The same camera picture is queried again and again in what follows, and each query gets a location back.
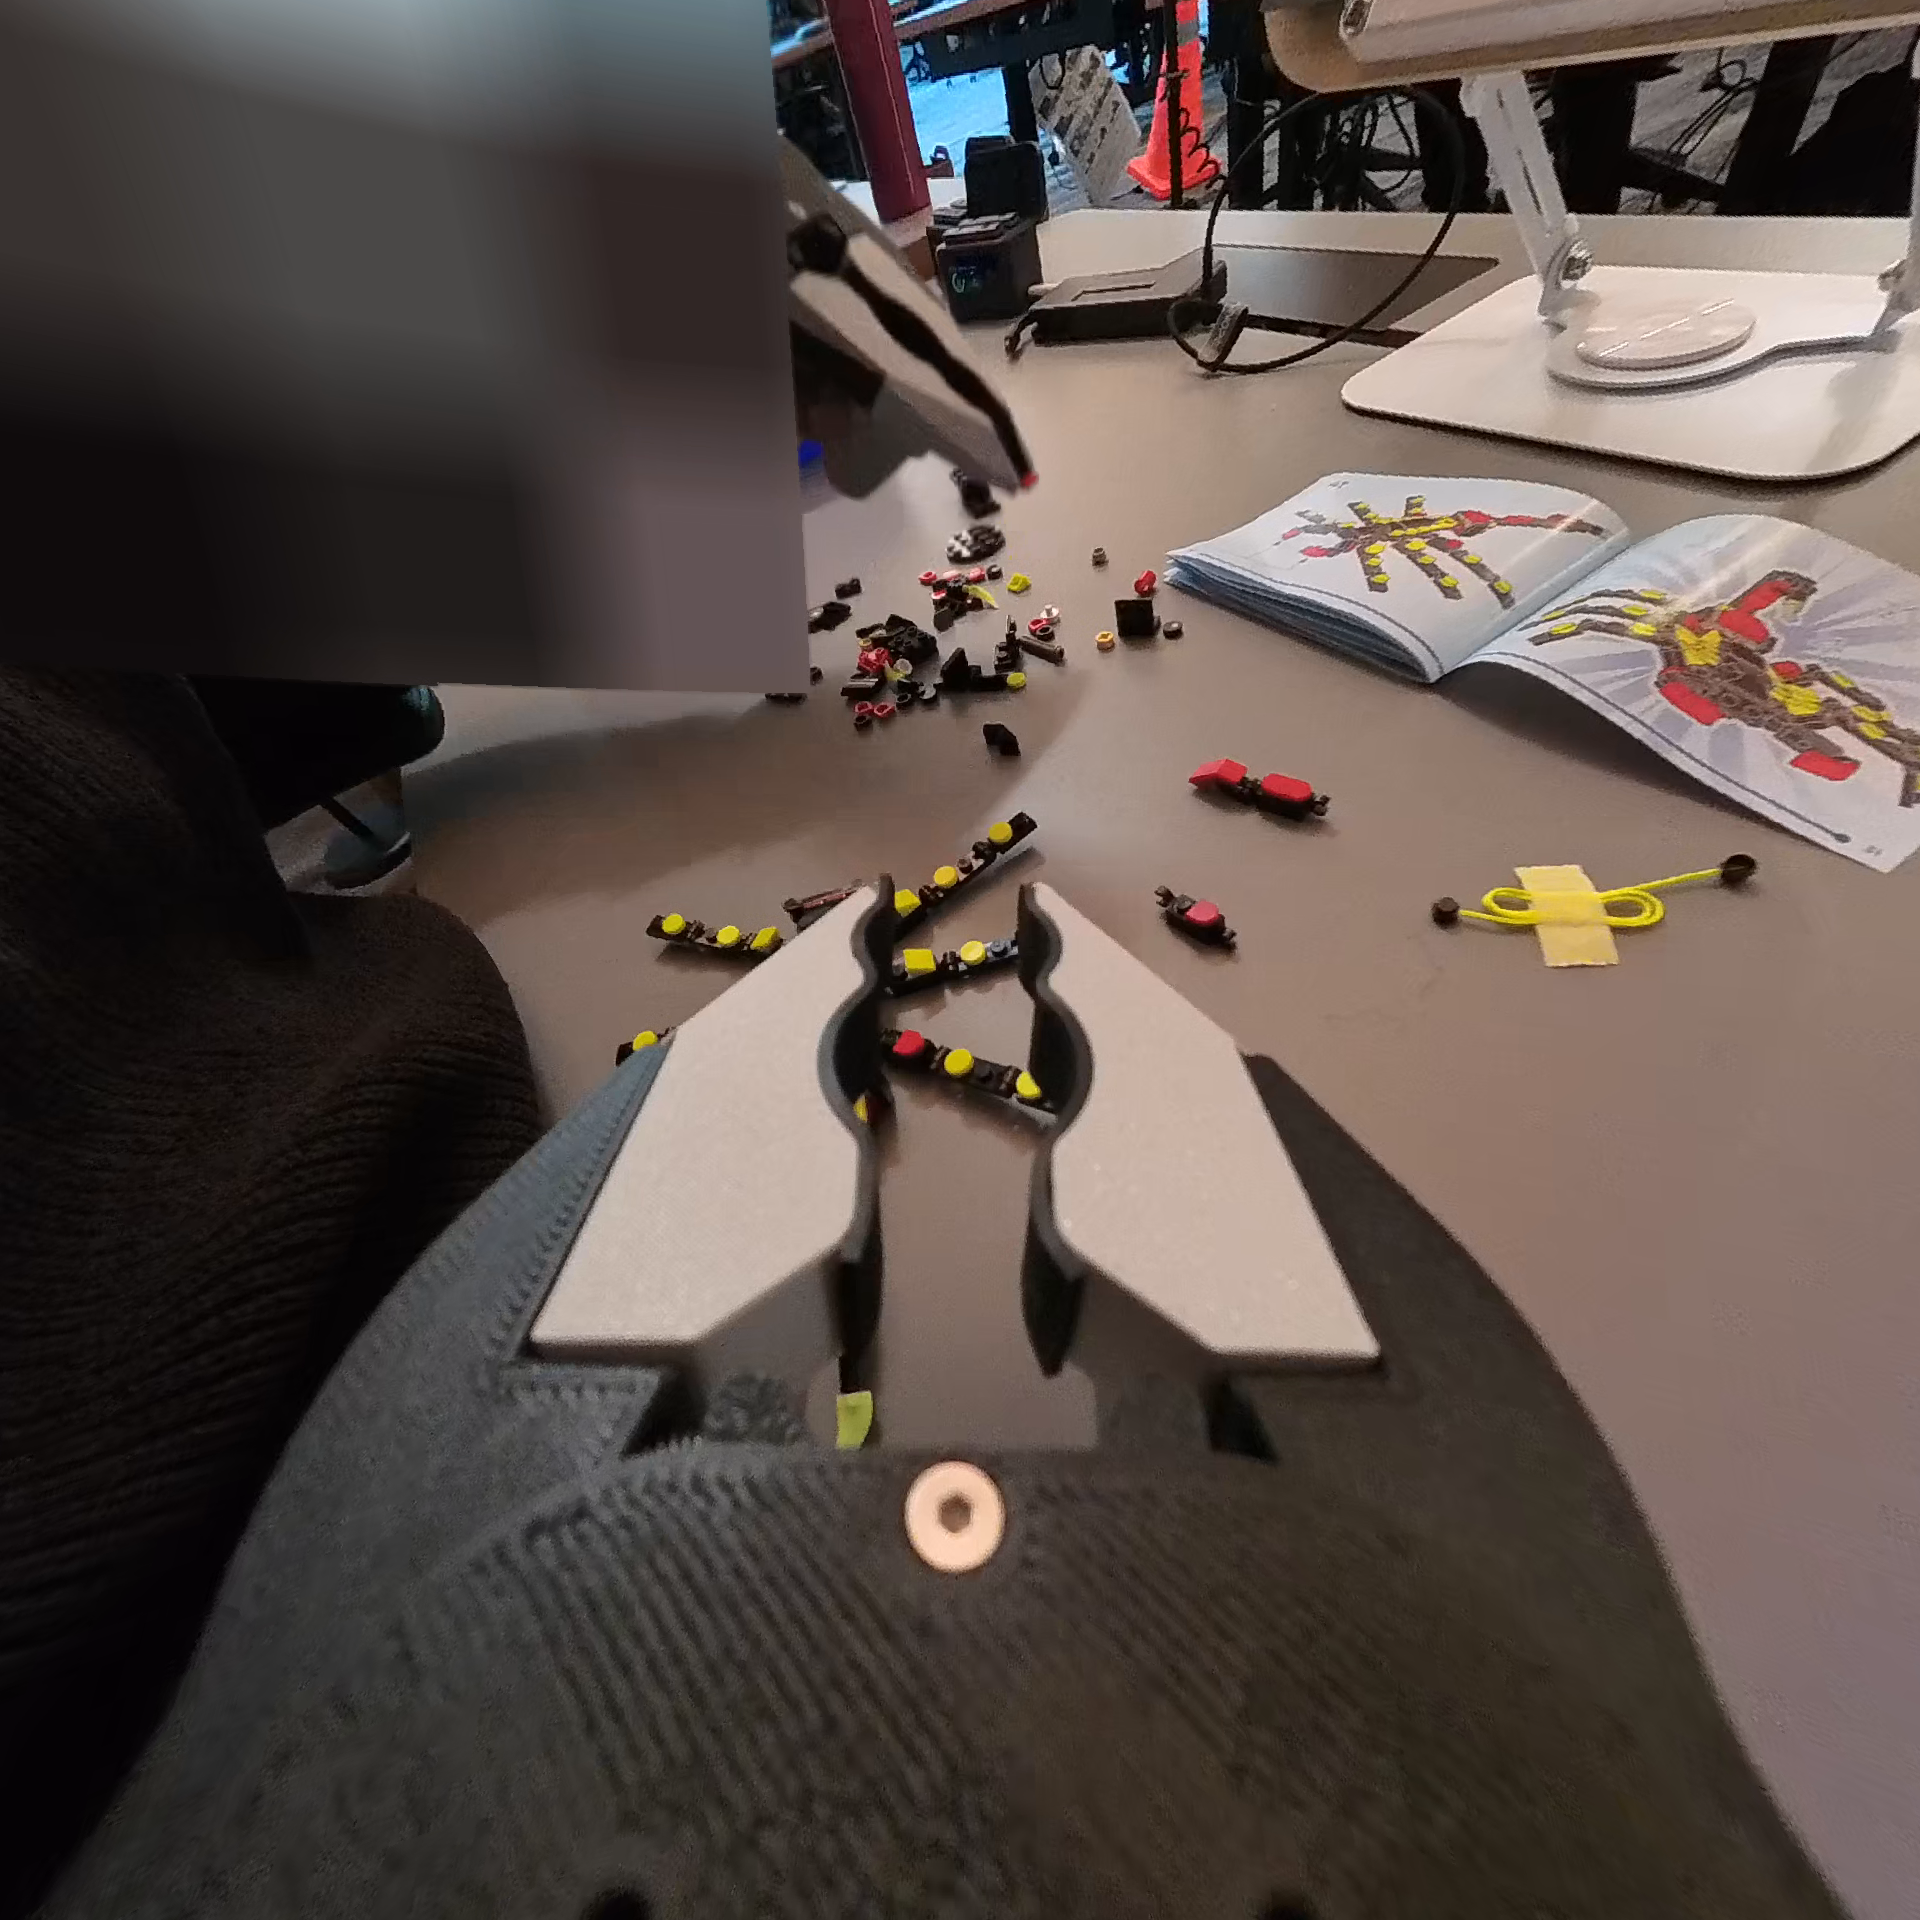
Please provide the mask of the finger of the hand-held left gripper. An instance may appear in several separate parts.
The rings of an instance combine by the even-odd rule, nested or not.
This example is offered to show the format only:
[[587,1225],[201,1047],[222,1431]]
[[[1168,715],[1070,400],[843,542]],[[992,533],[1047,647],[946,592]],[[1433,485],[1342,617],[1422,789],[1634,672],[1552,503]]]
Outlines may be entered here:
[[[862,208],[850,203],[834,185],[830,185],[809,158],[791,142],[779,146],[779,178],[786,208],[789,281],[800,274],[825,274],[850,283],[857,293],[873,302],[882,297],[901,299],[907,293],[921,293],[933,309],[955,327],[960,341],[967,345],[944,302],[930,293],[919,274],[912,272],[905,256],[894,247],[887,233],[878,229]],[[1035,471],[1026,443],[1024,464]]]
[[873,302],[843,279],[789,281],[798,423],[834,494],[869,498],[917,459],[999,491],[1024,485],[1024,437],[1003,393],[921,293]]

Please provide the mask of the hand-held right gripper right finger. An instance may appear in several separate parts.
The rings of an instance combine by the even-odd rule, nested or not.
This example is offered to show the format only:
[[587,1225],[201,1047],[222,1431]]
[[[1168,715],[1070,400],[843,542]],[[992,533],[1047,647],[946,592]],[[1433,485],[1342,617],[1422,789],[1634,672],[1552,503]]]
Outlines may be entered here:
[[1234,1038],[1056,887],[1024,885],[1033,1166],[1024,1330],[1045,1376],[1360,1374],[1369,1326]]

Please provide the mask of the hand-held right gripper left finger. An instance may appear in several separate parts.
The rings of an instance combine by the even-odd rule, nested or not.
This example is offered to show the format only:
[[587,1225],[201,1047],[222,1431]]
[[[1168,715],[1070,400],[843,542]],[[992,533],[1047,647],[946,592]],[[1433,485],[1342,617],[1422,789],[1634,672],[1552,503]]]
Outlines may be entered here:
[[533,1355],[681,1376],[864,1365],[880,1321],[880,990],[864,880],[647,1049],[638,1102],[530,1326]]

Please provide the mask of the pile of lego pieces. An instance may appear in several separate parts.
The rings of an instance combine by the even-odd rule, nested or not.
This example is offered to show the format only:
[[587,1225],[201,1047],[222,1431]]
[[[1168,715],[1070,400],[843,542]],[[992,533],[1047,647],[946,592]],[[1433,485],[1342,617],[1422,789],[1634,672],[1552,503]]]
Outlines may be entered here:
[[[958,523],[942,533],[939,562],[914,569],[919,603],[882,608],[875,569],[855,569],[807,603],[807,638],[839,638],[848,651],[846,670],[814,663],[809,686],[832,681],[857,731],[939,704],[1017,697],[1035,665],[1067,661],[1061,610],[1040,603],[1026,574],[1006,565],[1001,498],[965,471],[951,473],[951,491]],[[1003,551],[987,567],[949,567],[949,537],[976,521],[1003,530]]]

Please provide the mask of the black yellow lego scorpion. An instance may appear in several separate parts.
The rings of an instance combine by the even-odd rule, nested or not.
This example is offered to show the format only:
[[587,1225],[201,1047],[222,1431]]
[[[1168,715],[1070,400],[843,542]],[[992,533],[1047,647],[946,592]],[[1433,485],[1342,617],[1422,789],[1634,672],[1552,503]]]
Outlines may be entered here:
[[[969,1287],[967,1271],[978,1255],[978,1230],[992,1225],[994,1205],[987,1170],[960,1163],[912,1170],[896,1111],[896,1079],[946,1083],[951,1102],[971,1102],[987,1115],[1013,1115],[1017,1129],[1024,1129],[1029,1120],[1045,1122],[1047,1118],[1045,1102],[1019,1097],[1017,1086],[1026,1077],[1022,1065],[994,1063],[981,1081],[976,1054],[969,1051],[960,1074],[946,1072],[944,1058],[960,1045],[935,1040],[923,1026],[926,1017],[917,1013],[917,1001],[923,997],[1010,974],[1017,965],[1017,935],[1006,928],[985,939],[944,939],[928,935],[928,926],[939,919],[949,901],[976,894],[990,875],[1010,859],[1019,859],[1035,834],[1038,823],[1017,811],[994,823],[958,859],[923,880],[898,882],[889,873],[871,878],[896,885],[896,946],[891,971],[880,990],[882,1081],[871,1111],[880,1147],[880,1321],[864,1365],[848,1371],[832,1360],[816,1376],[681,1376],[661,1367],[565,1362],[597,1385],[645,1390],[645,1403],[624,1451],[647,1454],[702,1442],[720,1447],[802,1442],[832,1449],[834,1403],[846,1394],[869,1397],[869,1440],[905,1435],[914,1406],[910,1392],[917,1381],[914,1367],[939,1365],[933,1351],[942,1312],[939,1294],[951,1285]],[[736,928],[729,951],[743,962],[743,971],[725,990],[777,958],[859,882],[864,880],[839,891],[805,896],[805,914],[791,928],[775,928],[773,944],[766,944],[757,928]],[[683,1022],[699,1013],[633,1033],[615,1056],[606,1086],[613,1102],[610,1136],[597,1150],[583,1211],[633,1115],[638,1102],[633,1079],[647,1061],[647,1049],[672,1040]],[[539,1303],[523,1333],[528,1360],[539,1360],[530,1349],[530,1326]]]

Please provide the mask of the red black lego claw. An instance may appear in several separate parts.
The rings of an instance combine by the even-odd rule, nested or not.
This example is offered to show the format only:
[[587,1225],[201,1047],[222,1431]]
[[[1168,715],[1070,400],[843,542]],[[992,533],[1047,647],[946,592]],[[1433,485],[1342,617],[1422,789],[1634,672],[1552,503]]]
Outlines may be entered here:
[[1189,786],[1211,800],[1232,800],[1287,823],[1319,823],[1330,798],[1294,775],[1257,775],[1239,759],[1202,761]]

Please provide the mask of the lego instruction booklet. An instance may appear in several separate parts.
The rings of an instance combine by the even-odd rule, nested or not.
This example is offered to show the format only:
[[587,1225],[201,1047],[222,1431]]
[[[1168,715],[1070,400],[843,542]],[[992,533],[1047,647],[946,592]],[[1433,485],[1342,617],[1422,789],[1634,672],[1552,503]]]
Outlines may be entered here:
[[1872,873],[1915,855],[1915,574],[1801,521],[1637,537],[1563,487],[1339,471],[1166,578],[1406,681],[1522,674]]

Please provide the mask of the black charger with display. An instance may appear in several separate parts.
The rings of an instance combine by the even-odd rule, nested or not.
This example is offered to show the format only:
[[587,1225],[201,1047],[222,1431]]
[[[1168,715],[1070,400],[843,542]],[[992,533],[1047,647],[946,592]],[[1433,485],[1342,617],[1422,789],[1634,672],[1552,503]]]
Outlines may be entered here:
[[1042,281],[1040,226],[1049,219],[1038,139],[974,137],[965,197],[930,222],[930,258],[953,322],[1017,320]]

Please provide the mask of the black power adapter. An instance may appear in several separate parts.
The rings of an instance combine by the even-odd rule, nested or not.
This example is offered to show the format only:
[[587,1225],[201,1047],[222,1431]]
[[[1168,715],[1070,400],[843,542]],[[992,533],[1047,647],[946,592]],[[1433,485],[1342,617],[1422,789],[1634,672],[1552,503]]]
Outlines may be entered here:
[[1200,249],[1163,267],[1056,279],[1022,313],[1022,345],[1161,341],[1175,304],[1216,304],[1225,288],[1227,261],[1207,267]]

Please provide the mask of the white floor sign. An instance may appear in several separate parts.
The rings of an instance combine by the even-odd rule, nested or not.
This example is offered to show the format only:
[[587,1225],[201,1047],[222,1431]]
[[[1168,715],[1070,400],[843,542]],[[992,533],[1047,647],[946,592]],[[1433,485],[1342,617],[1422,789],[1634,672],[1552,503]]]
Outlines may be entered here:
[[1088,201],[1106,206],[1134,190],[1129,167],[1143,153],[1143,135],[1106,55],[1081,43],[1042,55],[1026,78],[1040,128],[1061,146]]

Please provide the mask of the orange traffic cone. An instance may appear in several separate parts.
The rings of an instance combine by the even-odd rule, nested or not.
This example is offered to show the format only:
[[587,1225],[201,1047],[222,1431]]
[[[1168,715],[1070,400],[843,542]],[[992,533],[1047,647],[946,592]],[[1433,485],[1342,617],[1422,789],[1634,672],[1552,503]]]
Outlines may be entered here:
[[1200,2],[1159,7],[1154,114],[1143,151],[1127,176],[1157,203],[1179,206],[1218,181],[1205,117],[1205,48]]

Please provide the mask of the white tablet stand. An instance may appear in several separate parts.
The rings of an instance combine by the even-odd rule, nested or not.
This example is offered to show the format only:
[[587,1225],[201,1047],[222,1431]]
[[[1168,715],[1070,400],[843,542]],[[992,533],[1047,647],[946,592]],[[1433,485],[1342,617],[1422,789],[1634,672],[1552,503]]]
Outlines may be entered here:
[[1351,375],[1346,409],[1781,487],[1915,443],[1915,203],[1874,279],[1598,265],[1520,71],[1463,80],[1461,103],[1531,277]]

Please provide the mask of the dark red post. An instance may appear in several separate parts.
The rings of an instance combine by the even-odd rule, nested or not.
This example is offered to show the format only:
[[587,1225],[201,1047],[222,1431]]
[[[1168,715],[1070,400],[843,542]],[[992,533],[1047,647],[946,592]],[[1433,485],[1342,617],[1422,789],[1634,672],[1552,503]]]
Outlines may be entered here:
[[869,169],[875,219],[898,224],[917,217],[930,199],[891,5],[823,2],[823,11]]

